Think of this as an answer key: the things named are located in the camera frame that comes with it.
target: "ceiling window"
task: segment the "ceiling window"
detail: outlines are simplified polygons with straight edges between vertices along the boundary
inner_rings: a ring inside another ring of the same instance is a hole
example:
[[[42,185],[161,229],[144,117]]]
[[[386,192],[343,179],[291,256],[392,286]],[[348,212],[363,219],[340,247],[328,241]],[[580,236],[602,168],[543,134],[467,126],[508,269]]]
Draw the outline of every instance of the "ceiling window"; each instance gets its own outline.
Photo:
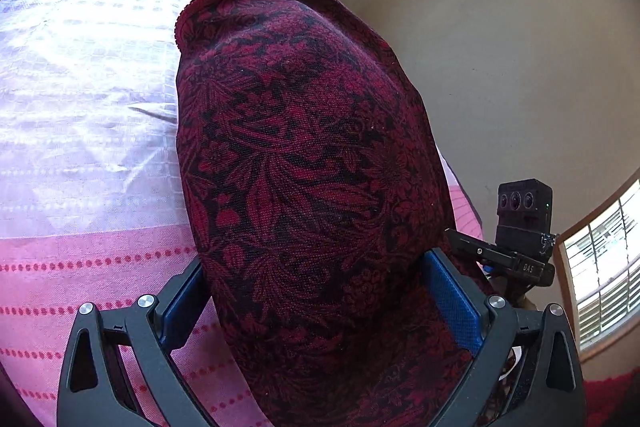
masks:
[[[564,242],[578,307],[580,349],[640,309],[640,181]]]

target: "floral pattern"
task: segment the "floral pattern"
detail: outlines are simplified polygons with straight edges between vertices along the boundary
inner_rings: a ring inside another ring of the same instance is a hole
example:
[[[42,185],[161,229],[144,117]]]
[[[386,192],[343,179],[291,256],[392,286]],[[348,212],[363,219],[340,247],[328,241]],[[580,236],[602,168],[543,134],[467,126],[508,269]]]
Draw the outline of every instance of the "floral pattern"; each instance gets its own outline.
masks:
[[[471,355],[420,284],[455,224],[396,56],[337,0],[194,0],[176,38],[191,228],[258,404],[278,427],[426,425]]]

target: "black camera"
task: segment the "black camera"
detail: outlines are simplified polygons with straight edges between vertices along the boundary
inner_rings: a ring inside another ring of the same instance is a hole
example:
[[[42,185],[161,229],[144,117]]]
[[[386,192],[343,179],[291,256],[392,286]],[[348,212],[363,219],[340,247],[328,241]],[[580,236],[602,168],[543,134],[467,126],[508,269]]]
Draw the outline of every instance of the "black camera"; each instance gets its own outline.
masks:
[[[495,245],[457,230],[446,231],[454,253],[506,280],[504,296],[517,303],[533,286],[551,286],[556,269],[548,261],[556,236],[550,233],[553,191],[538,180],[503,183],[498,188]]]
[[[538,180],[503,183],[498,188],[498,227],[495,245],[538,261],[551,257],[553,191]]]

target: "pink bedsheet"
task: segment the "pink bedsheet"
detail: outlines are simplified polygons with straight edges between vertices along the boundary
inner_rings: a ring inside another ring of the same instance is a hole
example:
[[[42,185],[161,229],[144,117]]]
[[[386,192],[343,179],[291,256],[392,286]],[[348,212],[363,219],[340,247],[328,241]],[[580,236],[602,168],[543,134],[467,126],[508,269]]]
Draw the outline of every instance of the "pink bedsheet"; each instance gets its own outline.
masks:
[[[45,427],[78,306],[128,306],[194,256],[175,153],[173,28],[188,1],[0,1],[0,362]],[[442,161],[458,229],[481,237]],[[222,427],[270,425],[217,324],[210,304],[178,368]]]

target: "red blanket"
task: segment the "red blanket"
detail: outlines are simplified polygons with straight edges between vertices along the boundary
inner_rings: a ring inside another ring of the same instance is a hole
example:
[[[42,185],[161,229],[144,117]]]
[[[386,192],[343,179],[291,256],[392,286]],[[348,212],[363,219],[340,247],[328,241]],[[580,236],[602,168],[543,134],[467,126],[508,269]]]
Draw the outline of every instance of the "red blanket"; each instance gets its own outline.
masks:
[[[626,375],[584,383],[587,427],[640,424],[640,368]]]
[[[393,51],[337,0],[194,0],[176,38],[191,228],[258,404],[278,427],[425,425],[471,355],[418,278],[455,224]]]

